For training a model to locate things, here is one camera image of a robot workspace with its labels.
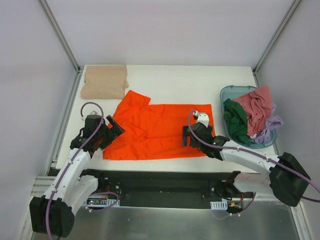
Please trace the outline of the orange t shirt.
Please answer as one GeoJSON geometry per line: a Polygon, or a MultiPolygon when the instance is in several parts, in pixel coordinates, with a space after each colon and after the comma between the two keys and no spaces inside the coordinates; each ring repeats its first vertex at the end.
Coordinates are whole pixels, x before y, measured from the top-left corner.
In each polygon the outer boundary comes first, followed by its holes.
{"type": "Polygon", "coordinates": [[[103,151],[105,160],[142,161],[197,158],[204,154],[183,146],[183,126],[191,110],[206,113],[213,125],[210,104],[150,104],[151,98],[129,90],[113,119],[124,129],[103,151]]]}

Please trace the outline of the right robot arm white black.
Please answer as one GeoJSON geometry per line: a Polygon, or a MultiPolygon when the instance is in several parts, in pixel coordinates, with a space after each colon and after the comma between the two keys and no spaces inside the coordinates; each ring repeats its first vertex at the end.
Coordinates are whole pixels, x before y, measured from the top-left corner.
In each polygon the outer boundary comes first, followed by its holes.
{"type": "Polygon", "coordinates": [[[197,122],[182,127],[182,146],[196,148],[209,158],[244,166],[254,173],[233,171],[226,181],[230,197],[256,192],[273,195],[296,207],[309,185],[310,176],[290,153],[267,155],[237,144],[221,135],[212,135],[212,126],[197,122]]]}

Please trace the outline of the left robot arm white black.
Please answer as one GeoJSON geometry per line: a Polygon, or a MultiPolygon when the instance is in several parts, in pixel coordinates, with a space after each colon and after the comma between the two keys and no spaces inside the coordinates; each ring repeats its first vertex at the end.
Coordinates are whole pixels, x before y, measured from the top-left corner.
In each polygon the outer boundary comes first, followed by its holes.
{"type": "Polygon", "coordinates": [[[75,222],[75,216],[94,193],[105,191],[104,180],[93,175],[82,175],[86,165],[98,150],[106,147],[125,130],[110,115],[102,117],[90,114],[84,127],[71,141],[67,159],[41,197],[35,196],[29,204],[32,230],[49,237],[67,237],[75,222]]]}

